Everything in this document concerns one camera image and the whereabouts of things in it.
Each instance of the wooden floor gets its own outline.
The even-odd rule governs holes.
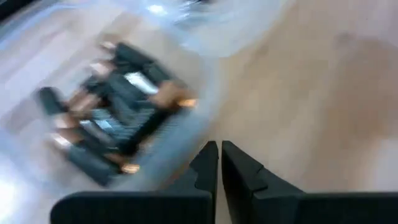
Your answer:
[[[92,45],[104,30],[123,30],[122,35],[147,44],[148,51],[159,56],[169,51],[163,38],[148,40],[156,27],[140,21],[132,24],[127,15],[113,8],[109,12],[113,17],[98,17],[104,7],[97,6],[83,19],[81,14],[57,14],[59,20],[68,18],[62,19],[68,22],[42,24],[24,37],[28,48],[14,46],[0,53],[1,124],[22,139],[23,145],[29,145],[32,160],[63,170],[45,173],[49,178],[65,175],[68,164],[35,151],[42,148],[38,136],[45,128],[29,98],[32,91],[55,85],[69,94],[84,77],[69,74],[76,74],[98,53],[91,51]],[[93,21],[102,25],[93,26]],[[137,35],[134,29],[145,29],[148,34]],[[37,32],[47,35],[35,39]],[[180,52],[172,58],[170,65],[192,59]],[[66,69],[75,64],[79,66]],[[397,1],[297,0],[262,40],[220,59],[220,67],[228,92],[210,139],[231,140],[304,191],[398,190],[398,176],[394,175],[398,168]],[[196,82],[194,74],[187,82]],[[48,208],[51,196],[39,194],[29,177],[8,181],[16,167],[7,157],[3,160],[0,191],[18,195],[26,207],[39,200]],[[71,170],[68,177],[58,177],[60,182],[73,186],[85,181],[77,170],[67,170]],[[7,208],[12,217],[19,210]],[[34,218],[44,217],[45,212],[43,208]],[[217,223],[229,223],[221,183]]]

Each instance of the floor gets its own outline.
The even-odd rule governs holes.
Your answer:
[[[111,16],[98,17],[104,7],[96,6],[84,17],[57,14],[53,19],[64,24],[42,24],[23,37],[29,47],[15,45],[0,53],[0,95],[7,96],[0,108],[1,125],[7,131],[1,135],[3,147],[20,149],[9,142],[11,134],[29,149],[24,154],[31,161],[56,166],[51,172],[34,170],[13,157],[14,150],[0,154],[0,192],[7,196],[0,203],[7,211],[0,221],[42,223],[57,198],[58,189],[50,180],[96,187],[57,156],[40,153],[46,149],[45,126],[31,98],[35,88],[54,85],[70,94],[85,77],[76,76],[76,71],[98,54],[93,46],[105,31],[123,30],[121,35],[146,44],[154,54],[170,52],[164,37],[153,38],[156,27],[133,23],[112,7],[107,7]],[[393,174],[398,159],[397,12],[398,2],[393,0],[297,0],[263,39],[220,59],[227,91],[209,139],[231,140],[304,191],[397,190],[398,177]],[[137,35],[136,29],[144,29],[146,35]],[[181,73],[197,66],[190,64],[189,55],[174,50],[167,63],[172,66],[186,58]],[[32,72],[38,63],[40,70]],[[187,77],[187,82],[197,82],[194,77]],[[21,169],[33,169],[31,173],[48,182],[36,183],[26,172],[16,172]],[[55,193],[43,192],[40,184],[54,187]],[[38,205],[43,205],[38,212],[21,212]],[[229,222],[219,183],[217,223]]]

